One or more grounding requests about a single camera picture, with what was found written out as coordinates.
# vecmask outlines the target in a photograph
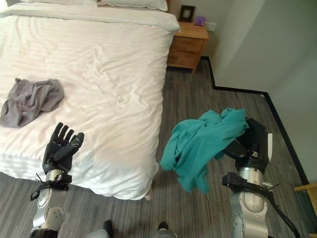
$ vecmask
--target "electrical outlet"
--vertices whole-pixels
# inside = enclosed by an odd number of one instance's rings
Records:
[[[208,31],[215,31],[217,23],[205,22],[205,26],[206,26]]]

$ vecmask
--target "purple object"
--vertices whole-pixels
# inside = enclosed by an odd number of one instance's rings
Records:
[[[194,25],[204,26],[205,25],[205,20],[206,19],[203,16],[196,16]]]

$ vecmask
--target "gray cloth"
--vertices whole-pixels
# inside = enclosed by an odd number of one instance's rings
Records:
[[[41,112],[55,110],[64,97],[63,88],[56,79],[35,83],[19,78],[15,81],[1,110],[2,126],[23,127]]]

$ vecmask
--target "foot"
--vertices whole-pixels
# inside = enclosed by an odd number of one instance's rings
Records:
[[[111,220],[108,220],[108,221],[104,222],[104,230],[108,233],[110,238],[113,237],[113,228],[112,228]]]
[[[158,230],[165,229],[168,230],[168,225],[166,222],[161,222],[158,226]]]

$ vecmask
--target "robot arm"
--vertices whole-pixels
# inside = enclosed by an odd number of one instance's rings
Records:
[[[294,224],[275,203],[272,184],[263,181],[263,174],[272,156],[272,134],[252,118],[247,119],[249,129],[233,141],[223,152],[236,160],[236,173],[228,173],[222,185],[233,191],[230,204],[233,212],[234,238],[267,238],[265,215],[269,200],[273,208],[293,231],[300,235]]]
[[[79,150],[84,134],[79,133],[70,140],[73,130],[65,136],[68,126],[59,123],[46,146],[43,158],[43,170],[46,181],[31,195],[31,201],[37,201],[37,213],[33,220],[32,238],[57,238],[59,229],[64,221],[63,205],[66,191],[71,183],[67,173],[71,169],[72,156]]]

